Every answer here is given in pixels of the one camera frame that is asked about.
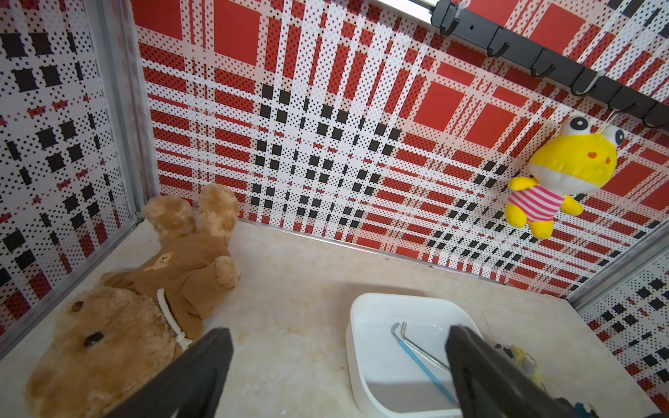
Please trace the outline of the white plastic storage box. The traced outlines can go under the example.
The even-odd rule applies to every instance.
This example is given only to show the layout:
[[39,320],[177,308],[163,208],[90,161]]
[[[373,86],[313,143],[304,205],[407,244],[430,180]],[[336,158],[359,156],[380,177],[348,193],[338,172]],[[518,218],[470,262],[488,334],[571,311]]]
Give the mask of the white plastic storage box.
[[[476,330],[475,322],[451,301],[398,294],[358,296],[349,312],[346,350],[355,402],[366,417],[459,417],[453,405],[414,364],[391,327],[408,323],[411,341],[449,365],[445,344],[453,326]],[[456,397],[451,371],[444,372],[412,350]]]

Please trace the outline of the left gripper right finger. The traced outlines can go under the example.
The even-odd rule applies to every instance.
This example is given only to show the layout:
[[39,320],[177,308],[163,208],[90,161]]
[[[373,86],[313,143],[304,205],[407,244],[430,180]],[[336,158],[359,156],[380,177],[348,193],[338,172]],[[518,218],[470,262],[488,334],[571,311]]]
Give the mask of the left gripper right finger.
[[575,416],[468,327],[451,327],[445,352],[464,417]]

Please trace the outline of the blue hex key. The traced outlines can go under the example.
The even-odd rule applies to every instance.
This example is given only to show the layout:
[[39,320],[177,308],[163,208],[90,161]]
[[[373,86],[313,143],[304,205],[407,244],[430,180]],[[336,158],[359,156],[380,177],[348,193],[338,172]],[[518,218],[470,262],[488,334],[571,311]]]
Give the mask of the blue hex key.
[[448,399],[449,402],[451,402],[453,405],[458,406],[459,403],[456,400],[456,397],[447,390],[446,386],[444,386],[439,379],[437,379],[432,372],[420,361],[420,359],[415,355],[415,353],[412,351],[412,349],[405,343],[405,341],[397,335],[397,329],[399,328],[400,324],[397,322],[391,327],[391,334],[399,344],[399,346],[402,348],[402,350],[409,355],[409,358],[416,364],[419,369],[430,379],[430,381],[435,385],[435,387]]

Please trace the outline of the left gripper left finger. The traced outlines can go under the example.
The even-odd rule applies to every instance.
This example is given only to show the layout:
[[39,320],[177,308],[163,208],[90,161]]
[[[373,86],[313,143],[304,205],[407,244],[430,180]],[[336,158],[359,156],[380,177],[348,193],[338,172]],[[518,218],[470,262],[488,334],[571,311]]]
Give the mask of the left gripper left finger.
[[209,331],[109,417],[213,417],[233,360],[230,330]]

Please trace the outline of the thin olive hex key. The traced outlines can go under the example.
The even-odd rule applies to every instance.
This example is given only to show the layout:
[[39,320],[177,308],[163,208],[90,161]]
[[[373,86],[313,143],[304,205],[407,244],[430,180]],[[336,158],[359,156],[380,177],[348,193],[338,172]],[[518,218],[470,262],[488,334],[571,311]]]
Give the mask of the thin olive hex key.
[[429,353],[428,351],[426,351],[425,349],[423,349],[422,347],[420,347],[419,345],[414,343],[414,341],[411,341],[411,339],[409,339],[409,337],[406,334],[407,328],[408,328],[408,323],[403,322],[402,325],[401,325],[401,339],[406,345],[409,346],[409,348],[414,350],[416,353],[419,353],[419,355],[421,355],[421,357],[426,359],[428,362],[430,362],[434,366],[439,367],[439,369],[442,369],[444,372],[451,371],[451,368],[449,367],[449,365],[442,362],[437,357],[435,357],[434,355],[432,355],[431,353]]

